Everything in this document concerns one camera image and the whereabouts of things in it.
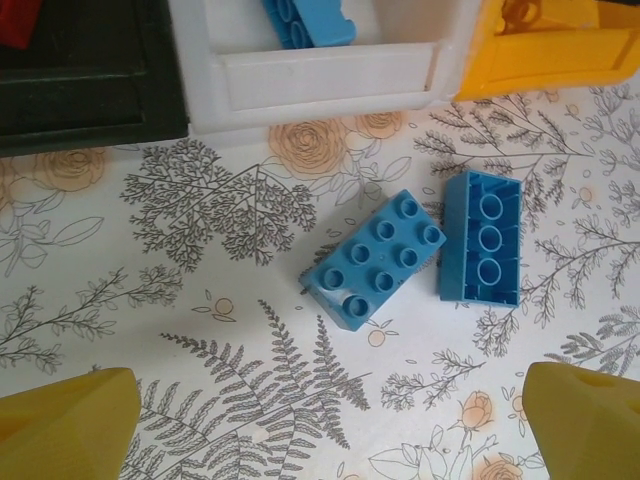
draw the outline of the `blue lego duplo brick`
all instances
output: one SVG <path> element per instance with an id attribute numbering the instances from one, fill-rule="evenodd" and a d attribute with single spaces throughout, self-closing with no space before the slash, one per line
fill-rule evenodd
<path id="1" fill-rule="evenodd" d="M 262 0 L 285 49 L 339 47 L 356 38 L 342 15 L 342 0 Z"/>
<path id="2" fill-rule="evenodd" d="M 520 304 L 520 181 L 465 172 L 447 182 L 440 299 Z"/>
<path id="3" fill-rule="evenodd" d="M 403 190 L 300 283 L 340 327 L 355 331 L 445 240 L 418 201 Z"/>

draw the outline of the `red plastic piece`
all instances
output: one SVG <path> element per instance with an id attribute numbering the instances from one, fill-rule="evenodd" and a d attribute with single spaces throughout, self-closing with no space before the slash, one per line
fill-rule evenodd
<path id="1" fill-rule="evenodd" d="M 0 0 L 0 44 L 29 46 L 42 0 Z"/>

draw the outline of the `yellow plastic corner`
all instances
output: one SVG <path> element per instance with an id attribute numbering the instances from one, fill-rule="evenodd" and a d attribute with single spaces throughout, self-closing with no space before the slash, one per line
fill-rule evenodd
<path id="1" fill-rule="evenodd" d="M 133 372 L 114 368 L 0 399 L 0 478 L 114 480 L 140 414 Z"/>
<path id="2" fill-rule="evenodd" d="M 640 479 L 640 382 L 534 363 L 523 406 L 553 480 Z"/>
<path id="3" fill-rule="evenodd" d="M 640 7 L 597 0 L 485 0 L 457 100 L 607 85 L 640 66 Z"/>

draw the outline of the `white table surface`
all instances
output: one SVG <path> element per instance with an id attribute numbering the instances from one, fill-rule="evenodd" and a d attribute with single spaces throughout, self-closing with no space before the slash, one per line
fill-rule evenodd
<path id="1" fill-rule="evenodd" d="M 637 78 L 3 159 L 0 395 L 132 368 L 123 479 L 547 479 L 530 363 L 640 379 L 639 98 Z M 357 333 L 301 295 L 385 198 L 441 219 L 467 168 L 524 182 L 520 308 L 440 302 L 436 262 Z"/>

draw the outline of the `orange rose illustration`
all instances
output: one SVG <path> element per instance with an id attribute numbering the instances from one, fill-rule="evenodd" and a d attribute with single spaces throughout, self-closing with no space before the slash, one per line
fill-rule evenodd
<path id="1" fill-rule="evenodd" d="M 104 149 L 41 153 L 35 156 L 32 178 L 45 188 L 77 192 L 100 180 L 104 163 Z"/>
<path id="2" fill-rule="evenodd" d="M 385 138 L 393 137 L 402 128 L 403 112 L 374 113 L 356 117 L 356 129 L 365 137 Z"/>
<path id="3" fill-rule="evenodd" d="M 302 180 L 329 176 L 347 154 L 347 131 L 338 120 L 279 125 L 269 129 L 269 147 L 285 168 Z"/>
<path id="4" fill-rule="evenodd" d="M 491 399 L 484 392 L 472 392 L 462 407 L 460 422 L 465 428 L 476 430 L 491 420 Z"/>
<path id="5" fill-rule="evenodd" d="M 482 470 L 480 480 L 522 480 L 522 470 L 512 463 L 498 460 Z"/>
<path id="6" fill-rule="evenodd" d="M 527 414 L 524 413 L 524 407 L 522 406 L 522 395 L 514 397 L 513 401 L 511 402 L 511 406 L 513 407 L 513 411 L 518 414 L 518 417 L 520 417 L 520 420 L 526 422 Z"/>

